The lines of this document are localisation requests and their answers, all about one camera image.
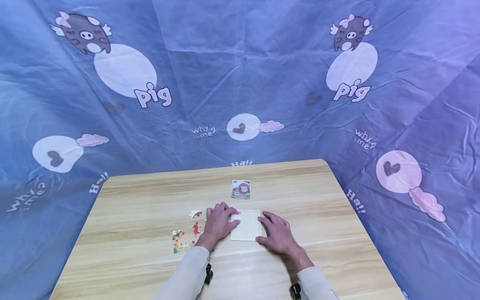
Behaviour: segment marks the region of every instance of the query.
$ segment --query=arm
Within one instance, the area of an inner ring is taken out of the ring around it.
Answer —
[[[337,300],[332,286],[320,268],[315,267],[302,247],[287,254],[292,261],[300,284],[300,294],[305,300]]]
[[[210,252],[219,240],[240,224],[228,221],[237,210],[222,202],[207,209],[205,230],[195,246],[187,251],[179,266],[160,290],[156,299],[195,300],[202,291]]]
[[[210,252],[205,247],[188,250],[156,299],[195,300],[204,286],[208,256]]]
[[[320,268],[314,266],[305,249],[300,247],[293,238],[290,223],[281,217],[263,212],[265,217],[259,217],[268,229],[268,237],[257,237],[259,244],[285,254],[292,262],[301,287],[302,300],[337,300],[330,283]]]

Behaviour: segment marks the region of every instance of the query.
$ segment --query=left hand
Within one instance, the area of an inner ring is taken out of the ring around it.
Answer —
[[[207,208],[205,230],[195,246],[205,247],[211,252],[219,240],[240,224],[240,220],[228,221],[228,217],[235,213],[237,210],[229,207],[225,202],[215,205],[215,208]]]

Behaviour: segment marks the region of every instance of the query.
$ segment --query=picture card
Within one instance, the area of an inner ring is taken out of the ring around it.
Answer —
[[[232,198],[250,199],[250,180],[232,180]]]

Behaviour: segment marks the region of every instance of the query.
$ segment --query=cartoon printed fabric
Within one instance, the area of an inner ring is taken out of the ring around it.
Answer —
[[[406,298],[478,298],[480,3],[0,8],[0,299],[48,298],[111,176],[314,158]]]

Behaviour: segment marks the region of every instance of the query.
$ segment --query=wood grain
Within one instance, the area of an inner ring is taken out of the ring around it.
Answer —
[[[232,179],[252,181],[251,199],[230,197]],[[51,298],[154,299],[184,255],[173,253],[172,231],[188,233],[199,220],[191,210],[222,201],[288,220],[341,299],[403,299],[321,159],[110,178]],[[214,278],[198,299],[291,299],[289,263],[256,242],[224,239],[210,262]]]

